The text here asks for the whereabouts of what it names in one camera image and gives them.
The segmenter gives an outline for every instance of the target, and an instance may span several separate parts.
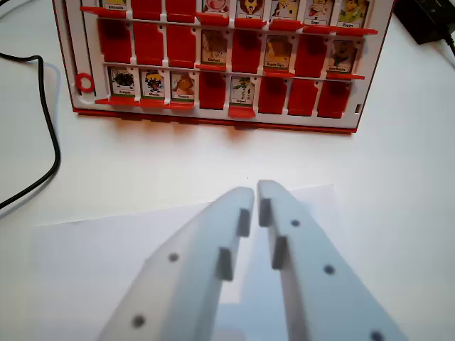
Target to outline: character card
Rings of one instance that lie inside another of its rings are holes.
[[[306,25],[329,25],[333,0],[307,0],[305,8]]]
[[[164,99],[164,78],[157,69],[141,70],[142,97]]]
[[[262,19],[265,0],[237,0],[237,18]]]
[[[368,10],[367,0],[342,0],[338,27],[363,27]]]
[[[232,77],[230,103],[242,107],[252,107],[255,85],[250,77]]]
[[[230,0],[203,0],[202,2],[202,12],[221,14],[225,17],[229,16]]]
[[[194,82],[189,72],[172,72],[171,86],[173,101],[194,102]]]
[[[267,36],[264,66],[287,69],[291,60],[292,44],[287,36]]]
[[[221,31],[202,30],[202,63],[226,65],[228,40]]]
[[[114,11],[126,11],[127,0],[100,0],[100,6]]]
[[[134,96],[134,78],[125,67],[108,69],[111,94],[116,96]]]
[[[350,73],[357,49],[351,40],[334,40],[330,59],[328,60],[328,71]]]
[[[299,0],[272,0],[270,20],[272,20],[273,18],[285,18],[296,20],[298,11]]]

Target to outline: character name label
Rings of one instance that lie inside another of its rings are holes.
[[[271,62],[265,62],[265,66],[270,66],[270,67],[286,67],[286,64],[284,63],[271,63]]]
[[[329,66],[328,71],[348,72],[349,67]]]
[[[127,10],[126,6],[120,6],[120,5],[109,5],[109,4],[107,4],[106,8],[107,9],[114,9],[114,10],[118,10],[118,11],[126,11]]]

